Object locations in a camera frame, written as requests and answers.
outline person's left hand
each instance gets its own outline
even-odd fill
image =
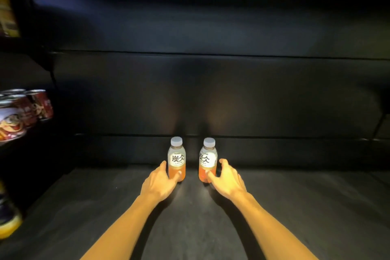
[[[166,166],[167,162],[163,161],[157,169],[150,173],[149,177],[142,184],[141,196],[151,195],[158,202],[161,202],[172,193],[178,183],[181,171],[178,171],[173,179],[169,179]]]

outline person's left arm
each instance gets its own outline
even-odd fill
[[[85,253],[81,260],[128,260],[142,228],[155,206],[175,188],[181,173],[173,179],[166,173],[166,161],[155,169],[142,184],[141,194],[131,207]]]

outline bottle with white cap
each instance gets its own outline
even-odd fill
[[[181,182],[186,176],[186,150],[183,147],[183,139],[173,137],[171,139],[171,147],[168,150],[169,179],[172,179],[178,171],[181,171],[179,178],[179,182]]]
[[[203,183],[210,183],[206,171],[211,171],[214,175],[217,171],[218,153],[215,149],[215,140],[206,138],[199,153],[199,179]]]

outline orange liquid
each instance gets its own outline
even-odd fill
[[[207,178],[206,171],[212,172],[215,176],[217,172],[217,165],[215,165],[213,168],[204,168],[201,165],[199,165],[199,179],[203,183],[211,183],[210,179]]]
[[[173,166],[168,166],[168,176],[169,179],[173,179],[173,177],[176,175],[178,171],[181,171],[180,178],[178,182],[181,182],[184,180],[186,177],[186,164],[184,164],[181,168],[180,167],[173,167]]]

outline person's right arm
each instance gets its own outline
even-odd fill
[[[287,228],[263,209],[246,191],[244,181],[226,159],[222,164],[221,177],[207,172],[216,190],[241,211],[249,224],[267,260],[314,260],[317,259]]]

